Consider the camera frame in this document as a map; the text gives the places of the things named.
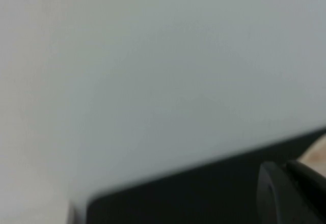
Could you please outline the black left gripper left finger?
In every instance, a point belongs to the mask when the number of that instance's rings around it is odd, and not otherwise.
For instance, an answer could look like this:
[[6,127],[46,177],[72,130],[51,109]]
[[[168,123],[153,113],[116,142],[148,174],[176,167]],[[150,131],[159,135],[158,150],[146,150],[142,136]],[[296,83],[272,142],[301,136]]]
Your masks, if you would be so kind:
[[310,209],[288,175],[274,162],[260,166],[257,210],[261,223],[309,223]]

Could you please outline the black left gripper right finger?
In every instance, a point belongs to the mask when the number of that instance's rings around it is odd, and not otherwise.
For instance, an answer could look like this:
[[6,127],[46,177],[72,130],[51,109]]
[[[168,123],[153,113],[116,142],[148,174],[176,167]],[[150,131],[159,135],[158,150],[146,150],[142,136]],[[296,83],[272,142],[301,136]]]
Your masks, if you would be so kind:
[[296,160],[287,161],[286,169],[309,209],[325,223],[325,177]]

